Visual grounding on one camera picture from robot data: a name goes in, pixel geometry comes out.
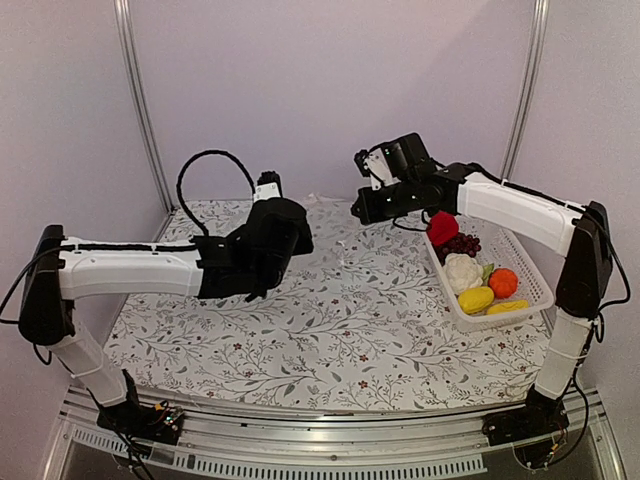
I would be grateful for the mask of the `red bell pepper toy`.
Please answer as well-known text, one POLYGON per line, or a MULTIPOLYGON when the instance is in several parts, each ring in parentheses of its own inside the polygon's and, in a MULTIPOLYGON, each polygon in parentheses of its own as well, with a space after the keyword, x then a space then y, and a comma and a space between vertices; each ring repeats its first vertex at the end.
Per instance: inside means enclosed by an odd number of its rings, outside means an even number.
POLYGON ((456 237, 459 233, 459 224, 454 215, 446 212, 438 212, 429 222, 426 230, 427 237, 434 246, 441 246, 456 237))

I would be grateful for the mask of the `clear zip top bag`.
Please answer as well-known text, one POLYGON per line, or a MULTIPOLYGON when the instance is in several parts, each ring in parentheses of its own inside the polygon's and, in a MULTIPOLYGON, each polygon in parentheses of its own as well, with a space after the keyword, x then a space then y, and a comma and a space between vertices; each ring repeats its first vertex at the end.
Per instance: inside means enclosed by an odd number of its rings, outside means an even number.
POLYGON ((302 198, 302 205, 307 210, 314 246, 331 257, 336 266, 344 268, 347 264, 345 251, 349 233, 349 202, 310 194, 302 198))

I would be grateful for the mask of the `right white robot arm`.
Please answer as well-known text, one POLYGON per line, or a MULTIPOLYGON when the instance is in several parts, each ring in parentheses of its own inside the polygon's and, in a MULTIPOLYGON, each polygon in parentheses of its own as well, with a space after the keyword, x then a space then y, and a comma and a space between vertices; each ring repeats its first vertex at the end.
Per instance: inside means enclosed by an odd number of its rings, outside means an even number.
POLYGON ((476 162, 444 165, 417 133, 358 151, 354 163, 369 185, 352 214, 364 225, 446 212, 508 230, 561 262, 554 288, 555 323, 533 391, 551 400, 565 393, 583 361, 611 276, 614 252, 606 208, 578 205, 501 180, 476 162))

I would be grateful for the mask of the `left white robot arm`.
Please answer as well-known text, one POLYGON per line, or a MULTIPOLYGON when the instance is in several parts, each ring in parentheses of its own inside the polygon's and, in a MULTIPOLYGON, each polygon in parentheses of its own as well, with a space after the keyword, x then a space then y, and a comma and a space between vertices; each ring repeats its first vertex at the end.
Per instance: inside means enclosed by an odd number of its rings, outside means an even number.
POLYGON ((244 224, 226 236, 165 243, 99 243, 48 226, 31 262, 18 329, 55 355, 128 434, 148 426, 133 384, 103 348, 74 323, 76 300, 102 295, 168 294, 198 299, 265 297, 282 282, 292 257, 313 251, 305 208, 289 199, 253 203, 244 224))

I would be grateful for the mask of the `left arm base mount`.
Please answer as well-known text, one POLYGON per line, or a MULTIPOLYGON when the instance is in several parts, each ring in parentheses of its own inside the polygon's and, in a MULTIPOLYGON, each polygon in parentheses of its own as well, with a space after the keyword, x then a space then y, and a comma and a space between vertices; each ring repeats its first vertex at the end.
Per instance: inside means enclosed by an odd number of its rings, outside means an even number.
POLYGON ((126 370, 122 373, 126 384, 125 400, 110 407, 99 405, 97 425, 134 439, 177 445, 184 424, 184 410, 170 406, 166 400, 154 406, 141 404, 131 375, 126 370))

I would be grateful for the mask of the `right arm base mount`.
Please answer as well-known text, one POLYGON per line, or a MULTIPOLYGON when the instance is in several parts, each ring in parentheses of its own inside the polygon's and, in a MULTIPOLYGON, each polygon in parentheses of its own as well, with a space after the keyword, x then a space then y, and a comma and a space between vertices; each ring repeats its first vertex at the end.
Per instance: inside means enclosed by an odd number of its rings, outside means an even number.
POLYGON ((488 414, 482 433, 490 446, 514 444, 516 460, 529 469, 547 467, 565 443, 568 416, 562 398, 551 399, 532 386, 523 406, 488 414))

